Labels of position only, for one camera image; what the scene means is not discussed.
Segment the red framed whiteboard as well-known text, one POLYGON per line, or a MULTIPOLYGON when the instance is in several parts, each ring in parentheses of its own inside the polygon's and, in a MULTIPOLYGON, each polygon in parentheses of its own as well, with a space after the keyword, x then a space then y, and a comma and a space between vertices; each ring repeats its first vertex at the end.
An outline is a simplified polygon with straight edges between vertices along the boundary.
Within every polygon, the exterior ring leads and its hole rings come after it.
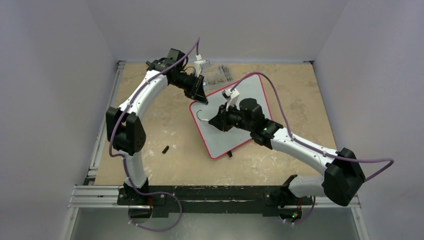
MULTIPOLYGON (((263 80, 264 78, 259 74, 252 74, 237 85, 236 89, 239 92, 239 98, 236 106, 239 106, 240 101, 243 99, 256 99, 262 108, 264 116, 272 119, 273 116, 269 108, 263 80)), ((248 131, 233 127, 229 131, 223 132, 208 124, 207 121, 200 121, 200 119, 211 119, 217 115, 219 106, 226 103, 222 91, 232 88, 234 85, 236 85, 235 82, 209 93, 206 96, 208 100, 207 105, 196 101, 193 101, 189 105, 195 126, 211 159, 218 159, 226 155, 228 151, 234 151, 236 148, 252 140, 248 131)))

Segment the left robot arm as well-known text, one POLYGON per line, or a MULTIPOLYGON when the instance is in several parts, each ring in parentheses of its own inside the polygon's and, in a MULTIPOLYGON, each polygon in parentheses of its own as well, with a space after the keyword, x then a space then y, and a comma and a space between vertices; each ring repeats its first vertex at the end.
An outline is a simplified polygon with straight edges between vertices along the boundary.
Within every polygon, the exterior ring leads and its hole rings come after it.
POLYGON ((135 91, 118 107, 105 113, 109 155, 121 157, 125 180, 119 189, 119 205, 147 205, 152 202, 141 150, 147 135, 142 118, 155 98, 169 85, 181 89, 184 95, 201 104, 208 104, 203 88, 204 77, 186 73, 188 55, 170 49, 166 57, 147 62, 145 77, 135 91))

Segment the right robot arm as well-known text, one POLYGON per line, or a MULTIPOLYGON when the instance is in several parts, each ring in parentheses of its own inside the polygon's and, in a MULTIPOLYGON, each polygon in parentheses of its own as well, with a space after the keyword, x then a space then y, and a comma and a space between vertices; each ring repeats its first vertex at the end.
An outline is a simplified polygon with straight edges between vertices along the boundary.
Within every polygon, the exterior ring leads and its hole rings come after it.
POLYGON ((365 182, 365 175, 355 154, 322 147, 292 133, 288 128, 266 118, 253 98, 243 99, 238 107, 224 104, 208 124, 222 132, 237 128, 250 133, 260 146, 288 154, 316 170, 319 176, 290 176, 281 186, 280 196, 288 204, 302 197, 327 197, 346 207, 365 182))

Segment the black marker cap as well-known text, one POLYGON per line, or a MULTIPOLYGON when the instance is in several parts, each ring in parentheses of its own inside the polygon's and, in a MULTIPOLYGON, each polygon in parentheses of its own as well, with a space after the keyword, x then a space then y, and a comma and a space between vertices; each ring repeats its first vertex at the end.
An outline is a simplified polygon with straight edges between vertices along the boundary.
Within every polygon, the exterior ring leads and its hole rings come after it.
POLYGON ((166 154, 167 151, 169 150, 170 146, 167 145, 163 150, 162 150, 162 154, 166 154))

